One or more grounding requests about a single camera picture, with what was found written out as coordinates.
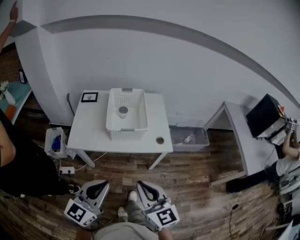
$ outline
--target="white table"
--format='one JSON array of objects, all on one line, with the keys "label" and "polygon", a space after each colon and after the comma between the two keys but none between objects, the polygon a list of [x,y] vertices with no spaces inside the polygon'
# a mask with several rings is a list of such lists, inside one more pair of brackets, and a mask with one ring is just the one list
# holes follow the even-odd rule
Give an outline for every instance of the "white table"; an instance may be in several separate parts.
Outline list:
[{"label": "white table", "polygon": [[[85,150],[123,153],[161,153],[150,164],[149,170],[153,169],[167,153],[173,152],[162,95],[145,94],[148,130],[141,140],[112,141],[105,127],[109,91],[85,90],[83,92],[98,92],[98,99],[95,103],[79,102],[67,146],[73,149],[90,167],[95,167],[95,163],[84,152]],[[164,139],[163,144],[156,142],[156,138],[158,137]]]},{"label": "white table", "polygon": [[257,140],[251,135],[250,129],[246,122],[246,115],[248,112],[250,112],[250,110],[251,109],[246,106],[224,102],[215,115],[205,124],[204,129],[207,130],[225,111],[232,126],[243,162],[242,172],[218,181],[211,182],[211,186],[228,182],[245,175],[252,175],[263,170],[264,163],[270,155],[271,156],[268,160],[268,165],[271,165],[278,160],[277,152],[274,150],[275,146],[273,144],[269,143],[265,139]]}]

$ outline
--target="clear plastic bin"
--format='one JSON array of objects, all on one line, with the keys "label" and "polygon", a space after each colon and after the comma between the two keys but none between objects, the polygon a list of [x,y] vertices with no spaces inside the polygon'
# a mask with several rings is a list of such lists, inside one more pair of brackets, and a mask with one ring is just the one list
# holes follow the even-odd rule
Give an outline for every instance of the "clear plastic bin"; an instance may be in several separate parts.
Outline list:
[{"label": "clear plastic bin", "polygon": [[210,145],[207,132],[202,127],[170,127],[173,151],[198,152]]},{"label": "clear plastic bin", "polygon": [[[54,138],[60,135],[60,151],[53,152],[52,151],[52,143]],[[66,154],[66,135],[64,130],[61,127],[49,128],[46,131],[46,139],[45,139],[45,152],[47,155],[52,156],[53,158],[67,158]]]}]

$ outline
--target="white shirt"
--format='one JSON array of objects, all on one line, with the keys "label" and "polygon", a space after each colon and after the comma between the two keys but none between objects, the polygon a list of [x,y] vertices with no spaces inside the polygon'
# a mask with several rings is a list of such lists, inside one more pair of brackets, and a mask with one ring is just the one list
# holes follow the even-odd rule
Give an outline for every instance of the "white shirt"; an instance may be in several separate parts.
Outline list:
[{"label": "white shirt", "polygon": [[[277,161],[276,163],[276,172],[279,177],[288,174],[290,171],[296,169],[297,167],[300,167],[300,148],[298,148],[299,151],[299,158],[295,159],[290,156],[286,156],[280,160]],[[300,168],[297,169],[294,172],[291,172],[289,175],[294,176],[294,175],[299,175],[300,173]]]}]

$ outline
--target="person's hand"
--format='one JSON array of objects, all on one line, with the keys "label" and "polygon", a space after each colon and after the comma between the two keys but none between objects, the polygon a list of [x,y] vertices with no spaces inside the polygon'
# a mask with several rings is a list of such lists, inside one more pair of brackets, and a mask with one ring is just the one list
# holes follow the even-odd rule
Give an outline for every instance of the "person's hand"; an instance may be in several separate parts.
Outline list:
[{"label": "person's hand", "polygon": [[11,10],[9,12],[10,20],[17,21],[18,19],[18,8],[17,8],[17,1],[14,2],[13,6],[11,7]]}]

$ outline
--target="table leg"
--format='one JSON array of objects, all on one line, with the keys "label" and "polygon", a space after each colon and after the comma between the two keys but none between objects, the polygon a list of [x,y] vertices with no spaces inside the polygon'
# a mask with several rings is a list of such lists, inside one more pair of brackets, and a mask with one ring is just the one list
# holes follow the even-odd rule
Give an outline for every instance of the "table leg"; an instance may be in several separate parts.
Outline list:
[{"label": "table leg", "polygon": [[154,163],[152,163],[151,166],[149,166],[148,170],[152,170],[167,154],[168,152],[161,153],[159,157],[154,161]]},{"label": "table leg", "polygon": [[242,171],[242,172],[238,172],[234,175],[231,175],[227,178],[223,178],[223,179],[220,179],[220,180],[217,180],[217,181],[214,181],[214,182],[210,182],[210,186],[215,186],[215,185],[218,185],[218,184],[222,184],[222,183],[225,183],[225,182],[228,182],[230,180],[233,180],[233,179],[236,179],[236,178],[240,178],[240,177],[243,177],[243,176],[246,176],[246,172],[245,171]]},{"label": "table leg", "polygon": [[95,168],[95,163],[90,159],[90,157],[83,150],[73,149],[73,151],[82,158],[83,161],[86,162],[92,168]]}]

